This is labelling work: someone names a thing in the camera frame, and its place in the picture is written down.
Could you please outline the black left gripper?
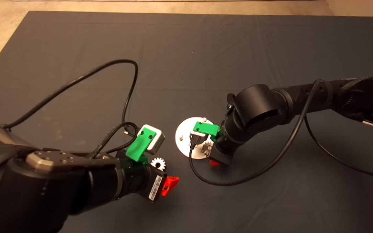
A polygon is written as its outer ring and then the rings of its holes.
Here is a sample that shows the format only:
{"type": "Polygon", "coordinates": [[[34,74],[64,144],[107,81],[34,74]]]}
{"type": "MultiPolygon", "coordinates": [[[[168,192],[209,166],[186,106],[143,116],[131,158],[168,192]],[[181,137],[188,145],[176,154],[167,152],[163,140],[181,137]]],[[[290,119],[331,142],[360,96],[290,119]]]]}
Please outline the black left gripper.
{"type": "Polygon", "coordinates": [[[130,178],[130,193],[137,194],[151,203],[156,202],[160,195],[167,196],[180,181],[179,177],[167,176],[166,172],[141,163],[133,165],[130,178]]]}

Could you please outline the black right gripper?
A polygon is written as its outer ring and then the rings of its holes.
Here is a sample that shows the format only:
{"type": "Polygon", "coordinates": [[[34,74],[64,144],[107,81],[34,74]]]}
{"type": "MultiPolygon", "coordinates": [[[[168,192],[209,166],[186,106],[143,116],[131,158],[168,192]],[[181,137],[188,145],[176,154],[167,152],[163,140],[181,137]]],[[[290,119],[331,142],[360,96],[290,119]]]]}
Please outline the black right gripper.
{"type": "Polygon", "coordinates": [[[235,151],[240,147],[240,143],[231,139],[228,134],[219,133],[212,145],[210,152],[211,166],[231,165],[235,151]]]}

